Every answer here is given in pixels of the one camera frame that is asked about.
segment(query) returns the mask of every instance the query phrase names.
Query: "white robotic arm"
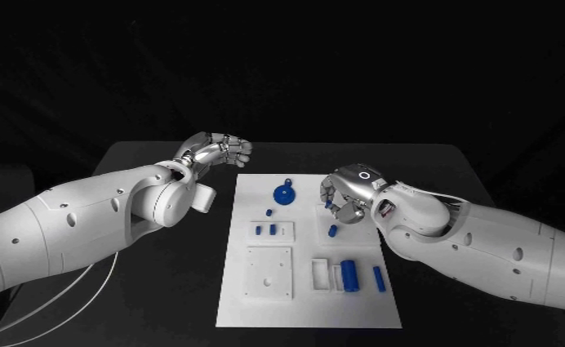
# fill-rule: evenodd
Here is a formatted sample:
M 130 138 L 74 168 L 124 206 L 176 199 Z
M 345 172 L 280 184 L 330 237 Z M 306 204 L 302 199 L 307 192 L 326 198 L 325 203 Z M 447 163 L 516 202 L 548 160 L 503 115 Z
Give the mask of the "white robotic arm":
M 336 192 L 348 201 L 332 203 Z M 345 224 L 369 213 L 392 251 L 508 300 L 565 309 L 565 233 L 462 198 L 391 184 L 364 164 L 336 169 L 320 197 Z M 441 202 L 437 197 L 454 201 Z
M 244 139 L 201 132 L 170 161 L 68 182 L 3 212 L 0 291 L 101 261 L 191 207 L 208 212 L 215 190 L 196 181 L 211 165 L 244 167 L 251 151 Z

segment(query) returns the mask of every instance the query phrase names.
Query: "black table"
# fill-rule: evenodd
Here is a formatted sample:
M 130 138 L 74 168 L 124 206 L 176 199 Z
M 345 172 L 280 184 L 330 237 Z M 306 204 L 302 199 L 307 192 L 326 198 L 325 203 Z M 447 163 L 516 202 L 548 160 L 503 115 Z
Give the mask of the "black table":
M 172 158 L 180 144 L 120 142 L 94 174 Z M 217 166 L 202 179 L 218 191 L 209 214 L 191 210 L 175 228 L 146 235 L 120 253 L 113 278 L 94 303 L 62 328 L 28 345 L 558 345 L 565 340 L 564 311 L 486 295 L 423 263 L 401 259 L 387 244 L 382 251 L 402 330 L 215 328 L 237 174 L 328 174 L 353 162 L 375 166 L 389 179 L 493 206 L 466 157 L 451 145 L 258 143 L 244 169 Z M 98 290 L 111 263 L 110 257 L 94 266 L 54 307 L 5 333 L 3 344 L 35 336 L 68 318 Z M 26 283 L 5 322 L 38 307 L 80 273 Z

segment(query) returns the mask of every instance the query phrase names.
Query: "blue disc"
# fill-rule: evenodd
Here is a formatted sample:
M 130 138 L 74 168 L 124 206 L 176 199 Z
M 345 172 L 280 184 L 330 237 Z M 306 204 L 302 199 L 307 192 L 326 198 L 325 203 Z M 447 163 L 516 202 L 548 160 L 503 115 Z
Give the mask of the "blue disc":
M 293 185 L 293 182 L 287 178 L 286 184 L 281 185 L 274 190 L 274 193 L 273 193 L 274 201 L 283 206 L 287 206 L 294 201 L 294 198 L 297 197 L 297 194 L 294 193 L 294 189 L 293 189 L 291 185 Z

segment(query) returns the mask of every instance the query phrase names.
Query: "robotic hand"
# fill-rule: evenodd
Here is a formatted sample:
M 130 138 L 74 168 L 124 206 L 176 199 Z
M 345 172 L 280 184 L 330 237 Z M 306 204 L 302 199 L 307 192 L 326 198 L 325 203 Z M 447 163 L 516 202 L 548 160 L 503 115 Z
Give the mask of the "robotic hand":
M 208 212 L 215 190 L 196 181 L 219 163 L 244 167 L 253 145 L 201 132 L 172 160 L 55 186 L 0 214 L 0 291 L 84 268 L 150 232 L 172 227 L 191 207 Z
M 346 204 L 333 204 L 340 192 Z M 437 197 L 450 198 L 441 202 Z M 345 224 L 366 214 L 392 251 L 505 299 L 565 309 L 565 233 L 544 223 L 402 182 L 364 164 L 325 178 L 320 198 Z

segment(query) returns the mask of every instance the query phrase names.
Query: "white cable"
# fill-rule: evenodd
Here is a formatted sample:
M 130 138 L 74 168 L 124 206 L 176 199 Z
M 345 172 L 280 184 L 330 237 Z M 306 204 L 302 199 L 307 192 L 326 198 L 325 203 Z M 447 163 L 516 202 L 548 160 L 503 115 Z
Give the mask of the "white cable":
M 94 294 L 94 297 L 87 302 L 87 304 L 81 307 L 80 311 L 57 327 L 51 328 L 46 332 L 44 332 L 36 337 L 32 337 L 31 339 L 18 342 L 13 345 L 3 345 L 0 347 L 15 347 L 16 345 L 22 345 L 23 343 L 28 343 L 29 341 L 32 341 L 35 339 L 39 339 L 42 336 L 48 335 L 57 328 L 62 327 L 80 315 L 81 311 L 91 305 L 91 302 L 94 301 L 94 298 L 98 296 L 100 292 L 103 291 L 104 286 L 107 285 L 108 279 L 113 276 L 114 265 L 116 265 L 116 260 L 117 259 L 119 259 L 119 253 L 116 252 L 113 267 L 110 268 L 110 272 L 108 272 L 108 276 L 106 277 L 106 281 L 104 281 L 103 285 L 100 286 L 100 289 L 98 289 L 97 293 Z
M 424 194 L 431 194 L 433 196 L 441 196 L 443 198 L 454 198 L 456 200 L 460 200 L 462 202 L 469 202 L 467 200 L 464 200 L 463 198 L 459 198 L 456 196 L 450 196 L 449 194 L 437 194 L 436 192 L 428 192 L 427 190 L 421 190 L 418 188 L 415 188 L 414 186 L 407 185 L 404 182 L 397 181 L 397 184 L 402 185 L 405 188 L 415 190 L 417 192 L 421 192 Z
M 31 318 L 39 311 L 42 311 L 61 297 L 62 295 L 71 290 L 74 285 L 80 282 L 82 277 L 87 275 L 87 272 L 91 270 L 94 265 L 90 265 L 85 272 L 81 274 L 81 276 L 74 280 L 68 288 L 29 314 L 26 314 L 22 318 L 19 318 L 15 322 L 12 322 L 9 325 L 0 328 L 0 332 L 6 331 L 9 328 L 12 328 L 15 325 L 18 325 L 23 320 Z

